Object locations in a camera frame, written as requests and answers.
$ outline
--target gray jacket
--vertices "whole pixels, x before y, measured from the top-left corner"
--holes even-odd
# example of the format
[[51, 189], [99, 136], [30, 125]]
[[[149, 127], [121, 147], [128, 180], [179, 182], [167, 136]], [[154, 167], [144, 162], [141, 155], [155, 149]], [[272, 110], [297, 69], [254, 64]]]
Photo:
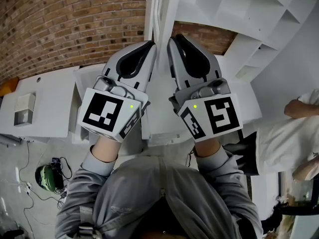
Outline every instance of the gray jacket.
[[190, 239], [240, 239], [237, 221], [247, 219], [262, 237], [257, 208], [243, 188], [235, 158], [221, 147], [197, 157], [199, 172], [171, 160], [141, 156], [104, 163], [90, 152], [68, 185], [55, 237], [67, 238], [80, 224], [80, 206], [93, 208], [103, 238], [129, 239], [144, 214], [161, 198]]

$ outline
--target brick wall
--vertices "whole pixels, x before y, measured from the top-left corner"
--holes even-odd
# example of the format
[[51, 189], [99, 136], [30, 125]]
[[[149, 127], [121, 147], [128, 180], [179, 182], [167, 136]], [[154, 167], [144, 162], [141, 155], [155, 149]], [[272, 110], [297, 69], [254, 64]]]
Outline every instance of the brick wall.
[[144, 38], [146, 0], [0, 0], [0, 84], [105, 63]]
[[237, 35], [214, 26], [175, 21], [172, 35], [178, 33], [193, 37], [215, 55], [224, 55]]

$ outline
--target jacket cuff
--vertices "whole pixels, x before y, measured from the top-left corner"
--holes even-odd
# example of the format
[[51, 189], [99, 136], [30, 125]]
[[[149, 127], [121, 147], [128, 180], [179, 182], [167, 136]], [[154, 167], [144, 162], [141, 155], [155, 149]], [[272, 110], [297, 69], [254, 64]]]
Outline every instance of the jacket cuff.
[[93, 146], [91, 146], [90, 151], [86, 155], [81, 167], [84, 170], [96, 173], [101, 176], [109, 176], [113, 170], [116, 160], [113, 162], [105, 163], [97, 159], [91, 152]]
[[211, 171], [221, 167], [229, 159], [222, 146], [219, 150], [208, 157], [196, 157], [198, 169], [202, 171]]

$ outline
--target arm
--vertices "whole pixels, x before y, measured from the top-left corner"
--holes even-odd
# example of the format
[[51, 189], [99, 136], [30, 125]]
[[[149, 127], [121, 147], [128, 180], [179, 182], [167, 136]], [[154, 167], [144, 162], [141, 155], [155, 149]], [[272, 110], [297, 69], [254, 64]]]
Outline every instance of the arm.
[[242, 172], [238, 170], [235, 158], [231, 154], [228, 155], [216, 139], [197, 142], [195, 149], [199, 172], [225, 202], [237, 221], [242, 237], [254, 238], [247, 234], [254, 232], [257, 238], [261, 238], [263, 230], [257, 207], [240, 182]]
[[285, 115], [294, 119], [319, 115], [319, 106], [304, 104], [299, 100], [291, 100], [284, 110]]
[[73, 238], [80, 225], [80, 206], [94, 207], [100, 188], [110, 176], [121, 144], [100, 137], [68, 184], [65, 204], [57, 215], [55, 238]]
[[319, 165], [319, 156], [313, 158], [312, 160], [307, 161], [306, 163], [301, 164], [293, 172], [293, 179], [296, 181], [305, 181], [310, 171], [318, 165]]

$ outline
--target white t-shirt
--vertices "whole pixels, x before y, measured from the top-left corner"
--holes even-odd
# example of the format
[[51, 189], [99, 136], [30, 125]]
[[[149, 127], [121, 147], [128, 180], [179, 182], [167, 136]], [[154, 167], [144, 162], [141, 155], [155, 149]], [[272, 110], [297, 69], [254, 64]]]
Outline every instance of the white t-shirt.
[[[305, 104], [319, 105], [319, 89], [298, 98]], [[287, 119], [257, 130], [256, 163], [259, 174], [296, 169], [319, 154], [319, 116]], [[319, 173], [316, 166], [307, 175]]]

